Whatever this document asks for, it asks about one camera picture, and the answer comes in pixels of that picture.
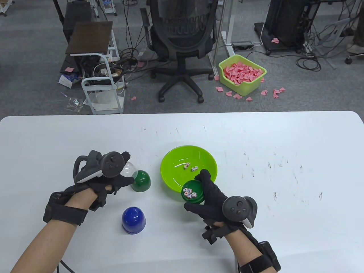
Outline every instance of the blue cup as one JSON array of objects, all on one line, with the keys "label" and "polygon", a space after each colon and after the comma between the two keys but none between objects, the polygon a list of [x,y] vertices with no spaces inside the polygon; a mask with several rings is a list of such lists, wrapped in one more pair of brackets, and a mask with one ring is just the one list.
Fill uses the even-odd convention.
[{"label": "blue cup", "polygon": [[123,229],[129,234],[137,234],[145,227],[145,216],[138,207],[129,207],[123,213]]}]

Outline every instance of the chair base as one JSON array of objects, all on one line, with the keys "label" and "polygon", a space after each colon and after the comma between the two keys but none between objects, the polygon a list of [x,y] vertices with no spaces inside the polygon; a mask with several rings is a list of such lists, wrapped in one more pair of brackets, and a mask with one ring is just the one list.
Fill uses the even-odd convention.
[{"label": "chair base", "polygon": [[172,76],[166,84],[159,90],[158,92],[158,101],[164,102],[164,94],[177,82],[184,82],[186,83],[196,94],[197,94],[197,102],[203,103],[203,96],[202,91],[198,87],[198,85],[191,79],[192,76],[208,74],[209,80],[214,78],[214,72],[212,69],[186,69],[186,60],[185,59],[178,59],[177,60],[178,68],[170,69],[170,68],[162,68],[157,67],[151,71],[151,78],[155,79],[156,74],[163,74]]}]

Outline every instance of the pink sticky note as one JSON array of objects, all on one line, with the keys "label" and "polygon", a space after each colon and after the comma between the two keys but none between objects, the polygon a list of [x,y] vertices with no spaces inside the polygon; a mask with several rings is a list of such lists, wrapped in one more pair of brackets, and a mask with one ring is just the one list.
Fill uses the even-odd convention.
[{"label": "pink sticky note", "polygon": [[241,99],[243,96],[240,96],[239,94],[235,94],[233,97],[236,99]]},{"label": "pink sticky note", "polygon": [[67,67],[64,71],[71,73],[71,72],[72,72],[72,71],[74,71],[74,70],[75,70],[75,69],[74,69],[74,68],[72,68],[72,67]]}]

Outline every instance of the black glove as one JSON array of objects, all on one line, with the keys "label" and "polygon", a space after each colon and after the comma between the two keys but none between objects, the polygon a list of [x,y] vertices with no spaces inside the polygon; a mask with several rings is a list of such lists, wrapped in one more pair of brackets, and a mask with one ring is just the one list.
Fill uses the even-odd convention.
[{"label": "black glove", "polygon": [[[123,152],[122,157],[124,158],[124,163],[130,159],[130,154],[128,152]],[[85,189],[91,188],[98,196],[98,198],[93,202],[93,204],[90,207],[90,210],[95,211],[99,207],[103,207],[106,204],[106,196],[110,193],[116,193],[120,188],[126,187],[130,184],[134,183],[133,177],[124,177],[120,174],[118,174],[115,177],[107,178],[105,176],[101,177],[94,177],[84,183],[77,183],[71,187],[68,187],[64,190],[64,194],[74,194],[79,193],[80,191],[83,191]],[[105,187],[111,185],[112,189],[110,191],[106,190]]]},{"label": "black glove", "polygon": [[[228,220],[223,212],[222,205],[227,199],[227,196],[223,194],[217,185],[211,181],[211,174],[208,170],[201,170],[200,174],[195,177],[202,184],[203,195],[205,199],[204,205],[198,205],[193,203],[185,203],[184,208],[187,211],[193,212],[199,215],[203,221],[208,225],[205,227],[207,230],[202,236],[207,239],[210,244],[216,241],[216,237],[223,237],[231,232],[240,229],[253,244],[258,245],[258,241],[252,236],[252,234],[246,230],[246,227],[242,222],[233,222]],[[214,226],[214,222],[224,222],[225,225],[221,228]]]},{"label": "black glove", "polygon": [[185,209],[198,214],[208,225],[211,225],[214,222],[239,225],[237,222],[229,221],[222,213],[222,204],[227,199],[227,196],[211,181],[211,174],[209,171],[201,170],[200,174],[198,174],[195,179],[201,181],[205,204],[198,205],[187,202],[184,205]]}]

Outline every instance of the clear plastic dome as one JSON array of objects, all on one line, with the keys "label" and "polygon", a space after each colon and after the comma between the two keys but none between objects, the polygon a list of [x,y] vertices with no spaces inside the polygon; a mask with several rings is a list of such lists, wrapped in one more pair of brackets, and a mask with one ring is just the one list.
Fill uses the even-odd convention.
[{"label": "clear plastic dome", "polygon": [[124,169],[121,171],[120,174],[122,176],[125,176],[125,177],[133,177],[135,179],[136,176],[137,176],[137,174],[138,174],[138,170],[135,168],[135,166],[132,163],[127,162],[125,164]]}]

